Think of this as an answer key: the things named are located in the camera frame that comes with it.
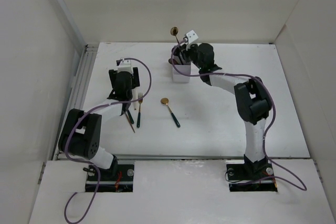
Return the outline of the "white three-compartment utensil holder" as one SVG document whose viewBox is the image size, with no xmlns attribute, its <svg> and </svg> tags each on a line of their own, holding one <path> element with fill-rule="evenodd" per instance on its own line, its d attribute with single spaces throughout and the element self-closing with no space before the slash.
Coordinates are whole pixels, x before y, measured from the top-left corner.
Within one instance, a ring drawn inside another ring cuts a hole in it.
<svg viewBox="0 0 336 224">
<path fill-rule="evenodd" d="M 187 62 L 184 58 L 184 65 L 176 64 L 172 67 L 172 80 L 175 83 L 189 83 L 191 74 L 191 63 Z"/>
</svg>

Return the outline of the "black spoon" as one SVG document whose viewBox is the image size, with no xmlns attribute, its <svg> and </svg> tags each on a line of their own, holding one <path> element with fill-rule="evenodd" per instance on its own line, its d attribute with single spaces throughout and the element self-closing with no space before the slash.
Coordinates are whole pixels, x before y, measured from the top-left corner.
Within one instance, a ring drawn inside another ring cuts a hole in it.
<svg viewBox="0 0 336 224">
<path fill-rule="evenodd" d="M 181 52 L 181 49 L 176 48 L 173 56 L 178 65 L 184 65 L 183 54 Z"/>
</svg>

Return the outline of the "brown spoon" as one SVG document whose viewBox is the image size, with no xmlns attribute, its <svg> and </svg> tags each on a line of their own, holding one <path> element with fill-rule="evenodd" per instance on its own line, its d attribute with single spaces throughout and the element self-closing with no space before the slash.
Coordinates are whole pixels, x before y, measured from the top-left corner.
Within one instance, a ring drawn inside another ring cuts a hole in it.
<svg viewBox="0 0 336 224">
<path fill-rule="evenodd" d="M 176 65 L 176 64 L 177 64 L 176 61 L 175 61 L 174 59 L 169 59 L 168 62 L 169 62 L 169 64 L 171 64 L 171 65 Z"/>
</svg>

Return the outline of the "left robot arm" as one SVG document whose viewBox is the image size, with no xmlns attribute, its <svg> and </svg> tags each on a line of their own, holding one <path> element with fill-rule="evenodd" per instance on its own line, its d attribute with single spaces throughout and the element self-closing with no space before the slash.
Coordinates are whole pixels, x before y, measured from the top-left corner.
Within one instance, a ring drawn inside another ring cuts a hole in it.
<svg viewBox="0 0 336 224">
<path fill-rule="evenodd" d="M 117 157 L 108 153 L 100 146 L 101 126 L 110 119 L 129 114 L 130 104 L 135 98 L 133 89 L 140 86 L 139 71 L 137 67 L 128 70 L 109 70 L 112 91 L 104 104 L 119 101 L 113 106 L 99 107 L 95 112 L 89 113 L 78 124 L 78 120 L 85 115 L 83 110 L 71 109 L 68 112 L 59 142 L 58 148 L 69 155 L 79 156 L 99 168 L 99 174 L 105 180 L 112 180 L 117 176 Z"/>
</svg>

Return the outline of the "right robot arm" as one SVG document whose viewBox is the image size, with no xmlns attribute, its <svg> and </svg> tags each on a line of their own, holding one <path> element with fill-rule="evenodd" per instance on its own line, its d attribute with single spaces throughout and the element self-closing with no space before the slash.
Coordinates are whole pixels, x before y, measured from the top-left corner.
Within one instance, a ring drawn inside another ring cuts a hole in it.
<svg viewBox="0 0 336 224">
<path fill-rule="evenodd" d="M 215 64 L 213 46 L 208 43 L 179 46 L 179 55 L 198 68 L 200 79 L 209 86 L 221 88 L 235 96 L 237 111 L 245 123 L 246 150 L 244 175 L 259 176 L 268 161 L 264 152 L 266 119 L 272 108 L 270 95 L 258 77 L 247 74 L 223 74 Z"/>
</svg>

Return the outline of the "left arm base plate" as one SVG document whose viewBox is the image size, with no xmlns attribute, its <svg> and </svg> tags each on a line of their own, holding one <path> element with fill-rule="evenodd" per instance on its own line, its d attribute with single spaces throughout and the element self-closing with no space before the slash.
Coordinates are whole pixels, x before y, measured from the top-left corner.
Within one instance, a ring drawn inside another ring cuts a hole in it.
<svg viewBox="0 0 336 224">
<path fill-rule="evenodd" d="M 93 193 L 97 185 L 98 174 L 92 165 L 84 167 L 87 173 L 85 192 Z M 119 164 L 117 172 L 112 175 L 109 171 L 100 169 L 101 179 L 98 193 L 131 193 L 133 192 L 134 163 Z"/>
</svg>

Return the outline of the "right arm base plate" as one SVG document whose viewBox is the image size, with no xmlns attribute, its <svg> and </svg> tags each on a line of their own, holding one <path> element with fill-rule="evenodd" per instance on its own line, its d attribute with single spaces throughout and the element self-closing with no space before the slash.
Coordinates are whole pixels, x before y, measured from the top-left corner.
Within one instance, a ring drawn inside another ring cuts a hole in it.
<svg viewBox="0 0 336 224">
<path fill-rule="evenodd" d="M 228 163 L 226 168 L 225 179 L 230 192 L 278 191 L 270 163 L 256 172 L 251 172 L 243 163 Z"/>
</svg>

